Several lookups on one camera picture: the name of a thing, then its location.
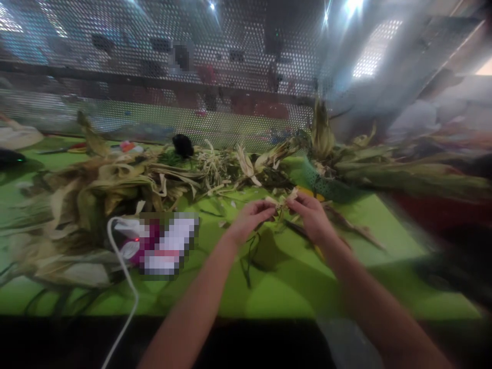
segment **yellow object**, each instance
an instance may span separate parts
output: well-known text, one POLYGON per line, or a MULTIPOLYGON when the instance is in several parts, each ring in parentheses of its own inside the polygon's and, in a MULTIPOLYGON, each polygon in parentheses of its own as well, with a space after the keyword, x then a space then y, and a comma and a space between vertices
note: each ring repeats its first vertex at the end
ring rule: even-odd
POLYGON ((87 148, 68 149, 67 152, 72 154, 85 154, 87 152, 87 148))
MULTIPOLYGON (((296 186, 296 188, 302 192, 305 193, 306 195, 310 195, 311 197, 314 197, 314 193, 311 190, 308 190, 307 188, 301 187, 301 186, 296 186)), ((324 201, 324 197, 320 194, 316 194, 316 199, 318 201, 324 201)))
POLYGON ((314 251, 316 252, 316 254, 318 254, 319 258, 321 259, 322 262, 325 262, 325 258, 323 256, 323 253, 321 252, 320 248, 317 247, 316 245, 313 245, 314 246, 314 251))

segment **white cloth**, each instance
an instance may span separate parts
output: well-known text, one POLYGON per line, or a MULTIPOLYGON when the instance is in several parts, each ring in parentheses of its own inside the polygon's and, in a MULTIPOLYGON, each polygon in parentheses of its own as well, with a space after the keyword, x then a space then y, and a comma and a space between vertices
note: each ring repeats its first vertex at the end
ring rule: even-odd
POLYGON ((419 137, 438 131, 437 105, 424 100, 406 108, 387 131, 386 144, 395 145, 409 137, 419 137))

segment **perforated metal screen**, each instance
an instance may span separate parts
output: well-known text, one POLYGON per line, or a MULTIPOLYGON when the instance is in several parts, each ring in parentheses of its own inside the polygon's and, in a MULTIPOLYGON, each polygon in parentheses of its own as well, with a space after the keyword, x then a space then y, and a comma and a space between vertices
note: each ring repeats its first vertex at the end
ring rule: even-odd
POLYGON ((328 2, 331 13, 326 3, 3 0, 0 105, 46 132, 79 134, 82 109, 109 138, 184 133, 263 151, 307 128, 318 91, 332 114, 398 107, 405 85, 423 87, 479 24, 415 23, 408 6, 384 2, 357 24, 346 1, 328 2), (416 51, 426 32, 439 44, 416 51))

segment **green tabletop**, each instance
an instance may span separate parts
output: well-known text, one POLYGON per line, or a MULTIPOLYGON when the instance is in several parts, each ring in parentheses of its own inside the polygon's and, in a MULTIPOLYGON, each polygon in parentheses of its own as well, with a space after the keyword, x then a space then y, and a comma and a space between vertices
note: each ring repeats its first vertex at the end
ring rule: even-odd
MULTIPOLYGON (((28 181, 35 170, 44 167, 46 170, 59 170, 65 166, 87 159, 82 154, 51 154, 38 155, 35 151, 44 147, 64 147, 75 138, 46 138, 34 148, 23 150, 31 160, 24 168, 3 174, 0 177, 0 194, 5 207, 22 199, 15 187, 19 181, 28 181)), ((301 161, 290 160, 291 176, 298 183, 301 179, 301 161)), ((265 197, 263 189, 248 189, 245 193, 231 196, 243 201, 265 197)), ((227 211, 227 220, 232 221, 238 212, 230 205, 230 200, 223 201, 227 211)), ((237 207, 243 204, 236 201, 237 207)), ((376 249, 359 236, 340 231, 352 246, 357 258, 369 271, 407 307, 417 318, 423 320, 445 320, 479 318, 475 307, 461 294, 441 292, 422 282, 412 269, 416 258, 427 254, 398 219, 386 208, 376 196, 368 196, 354 204, 336 207, 349 221, 367 226, 372 233, 387 247, 387 252, 376 249)), ((183 198, 178 206, 180 211, 214 211, 210 200, 203 199, 191 203, 183 198)), ((8 212, 0 215, 5 219, 8 212)), ((211 251, 224 230, 219 227, 219 218, 200 213, 198 245, 211 251)), ((247 253, 247 247, 241 250, 225 285, 219 315, 230 318, 310 318, 315 316, 345 316, 341 294, 337 280, 331 270, 326 267, 302 237, 289 229, 275 233, 273 224, 265 224, 261 232, 259 253, 264 262, 273 271, 262 272, 250 269, 252 288, 248 289, 239 258, 247 253)), ((9 264, 7 252, 8 239, 0 240, 0 269, 9 264)), ((184 293, 189 283, 195 278, 206 255, 201 251, 191 251, 185 262, 184 269, 174 281, 148 281, 142 278, 137 270, 132 271, 134 283, 140 293, 137 309, 139 315, 165 315, 176 300, 184 293)), ((43 287, 20 277, 12 280, 0 289, 0 314, 20 315, 29 301, 43 287)), ((73 314, 79 308, 75 303, 77 297, 85 291, 75 289, 64 310, 64 314, 73 314)), ((55 305, 58 294, 48 292, 31 307, 30 314, 49 316, 55 305)), ((133 295, 124 281, 103 292, 86 311, 88 315, 120 315, 127 314, 133 304, 133 295)))

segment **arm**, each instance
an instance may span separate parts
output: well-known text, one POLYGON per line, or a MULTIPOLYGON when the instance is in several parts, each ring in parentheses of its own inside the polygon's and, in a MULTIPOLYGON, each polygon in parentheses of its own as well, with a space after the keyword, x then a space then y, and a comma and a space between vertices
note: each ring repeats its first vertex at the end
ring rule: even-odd
POLYGON ((310 240, 321 248, 349 310, 386 367, 451 367, 417 322, 340 240, 318 200, 299 193, 289 207, 303 218, 310 240))
POLYGON ((229 227, 184 296, 172 308, 147 348, 138 369, 191 368, 219 310, 222 291, 239 246, 275 207, 247 204, 229 227))

